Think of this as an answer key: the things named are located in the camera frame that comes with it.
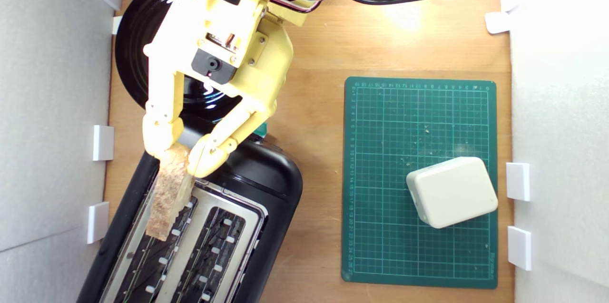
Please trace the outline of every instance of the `white box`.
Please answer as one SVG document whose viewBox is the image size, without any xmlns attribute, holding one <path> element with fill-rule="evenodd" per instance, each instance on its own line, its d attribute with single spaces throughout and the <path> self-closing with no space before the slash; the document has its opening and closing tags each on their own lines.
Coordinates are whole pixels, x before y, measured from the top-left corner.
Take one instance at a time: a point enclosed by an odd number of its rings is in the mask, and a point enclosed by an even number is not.
<svg viewBox="0 0 609 303">
<path fill-rule="evenodd" d="M 484 162 L 459 157 L 409 173 L 406 183 L 419 217 L 444 228 L 493 212 L 498 201 Z"/>
</svg>

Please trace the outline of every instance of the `robotic arm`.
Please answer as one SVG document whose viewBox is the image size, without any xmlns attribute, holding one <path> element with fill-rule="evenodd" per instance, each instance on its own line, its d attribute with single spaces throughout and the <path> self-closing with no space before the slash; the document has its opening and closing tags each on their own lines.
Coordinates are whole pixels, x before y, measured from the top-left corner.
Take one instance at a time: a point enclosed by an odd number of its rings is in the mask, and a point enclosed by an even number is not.
<svg viewBox="0 0 609 303">
<path fill-rule="evenodd" d="M 229 97 L 241 96 L 210 134 L 190 151 L 195 177 L 215 171 L 247 136 L 272 116 L 292 61 L 292 43 L 270 0 L 174 0 L 148 56 L 148 102 L 144 146 L 161 158 L 184 126 L 184 75 Z"/>
<path fill-rule="evenodd" d="M 144 147 L 161 160 L 147 233 L 164 240 L 187 203 L 192 177 L 220 167 L 239 143 L 271 117 L 292 62 L 283 21 L 302 25 L 323 0 L 174 0 L 148 56 Z M 418 0 L 354 0 L 396 4 Z M 188 150 L 176 143 L 184 129 L 184 76 L 241 102 Z"/>
</svg>

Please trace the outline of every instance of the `white wall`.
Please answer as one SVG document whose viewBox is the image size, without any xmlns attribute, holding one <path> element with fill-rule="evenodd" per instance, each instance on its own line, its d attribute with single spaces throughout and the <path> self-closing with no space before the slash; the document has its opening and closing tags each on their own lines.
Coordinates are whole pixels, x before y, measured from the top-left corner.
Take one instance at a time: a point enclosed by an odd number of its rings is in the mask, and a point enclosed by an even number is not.
<svg viewBox="0 0 609 303">
<path fill-rule="evenodd" d="M 609 302 L 609 0 L 521 0 L 512 13 L 513 158 L 531 166 L 532 271 L 517 303 Z"/>
<path fill-rule="evenodd" d="M 0 302 L 70 302 L 98 245 L 111 16 L 101 0 L 0 0 Z"/>
</svg>

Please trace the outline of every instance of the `wooden table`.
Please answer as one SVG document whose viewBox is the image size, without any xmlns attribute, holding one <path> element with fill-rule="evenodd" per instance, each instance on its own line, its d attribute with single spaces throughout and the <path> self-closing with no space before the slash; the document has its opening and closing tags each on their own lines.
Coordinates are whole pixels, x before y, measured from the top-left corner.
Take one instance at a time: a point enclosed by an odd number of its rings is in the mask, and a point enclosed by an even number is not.
<svg viewBox="0 0 609 303">
<path fill-rule="evenodd" d="M 123 9 L 130 1 L 123 0 Z M 513 223 L 513 207 L 505 197 L 504 166 L 511 160 L 509 38 L 490 36 L 484 25 L 484 14 L 499 8 L 499 0 L 429 0 L 393 7 L 328 0 L 307 17 L 304 27 L 287 26 L 294 44 L 294 61 L 268 130 L 298 164 L 304 189 L 262 302 L 514 301 L 514 270 L 507 262 L 506 237 L 506 226 Z M 500 184 L 496 290 L 342 281 L 342 114 L 344 80 L 348 76 L 496 82 Z M 115 127 L 116 145 L 105 187 L 111 215 L 144 151 L 143 114 L 113 67 L 109 123 Z"/>
</svg>

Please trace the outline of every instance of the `green cutting mat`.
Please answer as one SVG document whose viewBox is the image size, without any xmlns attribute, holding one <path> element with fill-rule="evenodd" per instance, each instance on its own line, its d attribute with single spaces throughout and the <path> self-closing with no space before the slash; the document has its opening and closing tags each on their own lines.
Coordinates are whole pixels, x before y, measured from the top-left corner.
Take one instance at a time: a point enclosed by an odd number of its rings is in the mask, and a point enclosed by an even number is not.
<svg viewBox="0 0 609 303">
<path fill-rule="evenodd" d="M 493 82 L 348 78 L 343 279 L 496 288 L 497 212 L 434 229 L 418 218 L 405 184 L 411 171 L 474 156 L 497 190 L 496 136 Z"/>
</svg>

